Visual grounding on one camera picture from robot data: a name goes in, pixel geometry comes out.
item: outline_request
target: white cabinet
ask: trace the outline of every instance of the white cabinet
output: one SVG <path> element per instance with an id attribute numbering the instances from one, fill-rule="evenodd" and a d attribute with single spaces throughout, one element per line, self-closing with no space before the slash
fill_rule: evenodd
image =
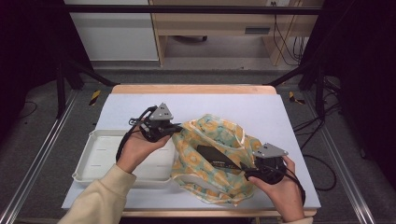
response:
<path id="1" fill-rule="evenodd" d="M 147 0 L 64 0 L 67 5 L 147 5 Z M 158 61 L 148 13 L 70 13 L 91 61 Z"/>

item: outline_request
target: floral plastic bag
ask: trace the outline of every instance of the floral plastic bag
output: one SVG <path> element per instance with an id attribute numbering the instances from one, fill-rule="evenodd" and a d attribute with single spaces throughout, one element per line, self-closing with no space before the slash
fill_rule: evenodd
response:
<path id="1" fill-rule="evenodd" d="M 172 168 L 172 178 L 205 203 L 233 203 L 253 195 L 253 185 L 244 172 L 211 165 L 196 148 L 213 147 L 233 163 L 253 167 L 252 149 L 262 143 L 245 134 L 242 127 L 228 120 L 206 114 L 200 119 L 181 124 L 183 130 L 172 137 L 178 158 Z"/>

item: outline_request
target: hand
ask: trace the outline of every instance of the hand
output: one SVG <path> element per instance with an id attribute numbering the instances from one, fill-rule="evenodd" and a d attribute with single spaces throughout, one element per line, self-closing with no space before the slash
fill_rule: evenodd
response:
<path id="1" fill-rule="evenodd" d="M 126 141 L 120 159 L 117 161 L 123 171 L 130 174 L 146 157 L 153 151 L 165 146 L 171 136 L 167 135 L 156 143 L 151 143 L 139 132 L 139 127 L 134 129 L 129 139 Z"/>
<path id="2" fill-rule="evenodd" d="M 295 173 L 294 161 L 287 156 L 284 156 L 283 160 L 288 169 Z M 277 212 L 283 217 L 285 222 L 292 222 L 304 218 L 300 189 L 297 184 L 288 177 L 283 177 L 283 179 L 275 185 L 269 185 L 254 176 L 251 176 L 248 180 L 268 195 Z"/>

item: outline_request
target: gray floor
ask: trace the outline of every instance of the gray floor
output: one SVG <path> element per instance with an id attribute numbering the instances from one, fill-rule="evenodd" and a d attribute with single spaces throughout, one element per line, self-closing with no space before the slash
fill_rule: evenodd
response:
<path id="1" fill-rule="evenodd" d="M 219 50 L 229 50 L 231 47 L 225 48 L 222 45 L 235 46 L 234 41 L 236 41 L 234 38 L 209 37 L 206 44 L 216 43 L 215 46 Z M 174 39 L 170 44 L 175 45 L 172 49 L 177 50 L 167 52 L 165 62 L 168 63 L 162 68 L 145 65 L 134 70 L 125 67 L 115 70 L 114 67 L 105 66 L 98 69 L 98 72 L 122 83 L 262 84 L 285 74 L 292 68 L 292 66 L 282 67 L 283 65 L 273 67 L 268 65 L 268 57 L 261 51 L 247 50 L 248 47 L 245 46 L 262 47 L 260 39 L 237 39 L 237 42 L 244 44 L 239 44 L 240 48 L 229 51 L 232 57 L 227 58 L 225 52 L 222 54 L 216 50 L 205 51 L 205 48 L 210 48 L 204 43 L 186 44 Z M 200 50 L 196 50 L 196 46 L 201 46 Z M 211 58 L 210 62 L 206 61 L 207 57 Z M 82 91 L 78 91 L 70 115 L 42 167 L 40 176 L 21 207 L 18 214 L 20 223 L 32 220 L 34 223 L 51 223 L 65 213 L 60 207 L 72 183 L 71 174 L 77 166 L 88 133 L 94 129 L 106 96 L 111 91 L 109 87 L 84 78 L 87 83 Z M 309 104 L 300 105 L 289 100 L 290 91 L 294 92 L 297 99 L 305 99 L 307 102 L 313 95 L 311 91 L 298 90 L 295 85 L 298 79 L 296 77 L 289 80 L 276 89 L 284 100 L 292 126 L 311 120 L 315 116 Z M 101 90 L 98 101 L 95 105 L 89 105 L 92 93 L 96 90 Z M 0 146 L 2 190 L 0 209 L 2 211 L 12 199 L 55 121 L 57 108 L 55 83 L 51 82 L 31 90 L 26 100 L 35 102 L 37 110 L 32 115 L 17 120 L 9 132 L 7 141 Z M 337 99 L 332 95 L 327 100 L 329 103 L 326 106 L 337 103 Z M 21 114 L 28 114 L 33 109 L 32 104 L 26 104 Z M 299 133 L 310 133 L 316 125 L 313 124 Z M 342 113 L 334 111 L 327 116 L 325 128 L 331 134 L 331 139 L 343 160 L 346 161 L 346 166 L 376 223 L 396 223 L 396 193 L 375 162 L 361 158 L 359 144 L 354 140 Z M 297 135 L 300 145 L 306 137 L 307 135 Z M 303 149 L 303 153 L 321 158 L 335 168 L 336 165 L 332 162 L 330 149 L 325 140 L 320 132 L 315 134 Z M 306 158 L 305 161 L 316 187 L 327 188 L 332 184 L 332 175 L 327 167 L 310 158 Z M 346 185 L 342 183 L 340 177 L 340 174 L 337 174 L 338 182 L 334 189 L 318 192 L 322 207 L 315 216 L 316 223 L 361 223 L 347 193 Z M 275 220 L 263 218 L 262 222 L 274 223 Z"/>

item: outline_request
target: gray mount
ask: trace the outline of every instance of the gray mount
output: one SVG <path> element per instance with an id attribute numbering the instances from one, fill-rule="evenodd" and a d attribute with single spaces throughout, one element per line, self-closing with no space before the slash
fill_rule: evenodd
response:
<path id="1" fill-rule="evenodd" d="M 264 145 L 262 145 L 262 147 L 259 147 L 259 149 L 253 150 L 253 156 L 263 159 L 287 155 L 289 155 L 288 151 L 285 151 L 282 148 L 276 147 L 269 143 L 265 143 Z"/>
<path id="2" fill-rule="evenodd" d="M 169 111 L 168 106 L 162 103 L 149 118 L 151 120 L 170 120 L 173 119 L 173 115 Z"/>

